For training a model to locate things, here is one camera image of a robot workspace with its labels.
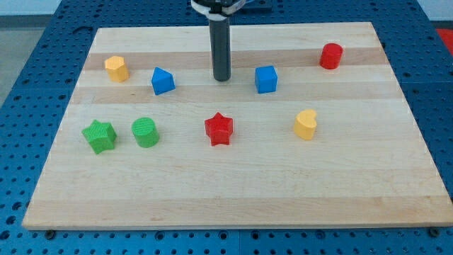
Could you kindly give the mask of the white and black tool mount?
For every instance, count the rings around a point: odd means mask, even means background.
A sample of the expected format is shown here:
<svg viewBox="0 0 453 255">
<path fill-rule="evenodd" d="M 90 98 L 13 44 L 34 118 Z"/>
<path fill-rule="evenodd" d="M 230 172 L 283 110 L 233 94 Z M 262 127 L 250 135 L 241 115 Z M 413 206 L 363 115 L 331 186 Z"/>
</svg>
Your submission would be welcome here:
<svg viewBox="0 0 453 255">
<path fill-rule="evenodd" d="M 191 7 L 210 21 L 223 21 L 245 5 L 245 0 L 191 0 Z"/>
</svg>

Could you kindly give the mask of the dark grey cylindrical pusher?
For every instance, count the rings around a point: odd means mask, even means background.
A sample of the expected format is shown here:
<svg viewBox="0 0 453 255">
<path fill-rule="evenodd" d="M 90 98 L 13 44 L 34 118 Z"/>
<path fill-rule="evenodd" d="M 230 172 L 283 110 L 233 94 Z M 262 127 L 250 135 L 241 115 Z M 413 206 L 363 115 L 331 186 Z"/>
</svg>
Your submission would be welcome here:
<svg viewBox="0 0 453 255">
<path fill-rule="evenodd" d="M 209 26 L 213 76 L 217 81 L 228 81 L 231 78 L 229 18 L 210 21 Z"/>
</svg>

